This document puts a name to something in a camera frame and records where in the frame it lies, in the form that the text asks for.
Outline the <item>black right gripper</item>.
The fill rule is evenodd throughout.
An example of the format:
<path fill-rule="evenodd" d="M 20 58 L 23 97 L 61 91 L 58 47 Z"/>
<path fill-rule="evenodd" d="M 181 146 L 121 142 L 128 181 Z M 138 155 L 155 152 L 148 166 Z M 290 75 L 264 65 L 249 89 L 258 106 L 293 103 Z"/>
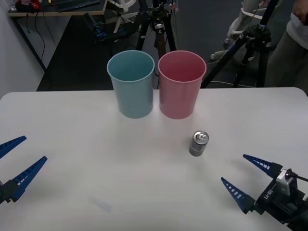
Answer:
<path fill-rule="evenodd" d="M 273 180 L 255 201 L 251 196 L 221 177 L 223 185 L 241 211 L 247 214 L 254 210 L 261 215 L 267 212 L 292 231 L 306 231 L 308 229 L 308 200 L 304 198 L 305 194 L 298 189 L 297 181 L 307 182 L 308 179 L 297 175 L 291 169 L 281 171 L 283 166 L 274 162 L 246 154 L 243 155 L 243 158 Z"/>

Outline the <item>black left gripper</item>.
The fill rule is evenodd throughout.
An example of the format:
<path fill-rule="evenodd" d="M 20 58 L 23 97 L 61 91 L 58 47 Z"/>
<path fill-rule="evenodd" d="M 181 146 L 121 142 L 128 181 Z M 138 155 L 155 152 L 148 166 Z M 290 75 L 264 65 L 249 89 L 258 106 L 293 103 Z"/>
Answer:
<path fill-rule="evenodd" d="M 23 141 L 26 140 L 26 136 L 21 136 L 5 142 L 0 145 L 0 158 L 3 158 L 6 154 L 8 154 L 12 149 L 17 147 Z M 6 201 L 9 203 L 10 201 L 16 202 L 23 195 L 26 188 L 33 180 L 33 178 L 37 175 L 40 169 L 43 167 L 45 162 L 47 161 L 47 157 L 43 156 L 25 171 L 17 175 L 15 178 L 7 181 L 6 183 L 0 182 L 0 204 Z"/>

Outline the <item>person's hand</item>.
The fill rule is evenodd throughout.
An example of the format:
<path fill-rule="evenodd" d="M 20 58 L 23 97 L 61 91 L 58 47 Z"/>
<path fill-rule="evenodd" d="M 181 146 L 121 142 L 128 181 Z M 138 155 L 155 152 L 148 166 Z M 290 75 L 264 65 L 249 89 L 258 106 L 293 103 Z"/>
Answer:
<path fill-rule="evenodd" d="M 308 25 L 308 0 L 296 0 L 292 13 L 301 21 Z"/>

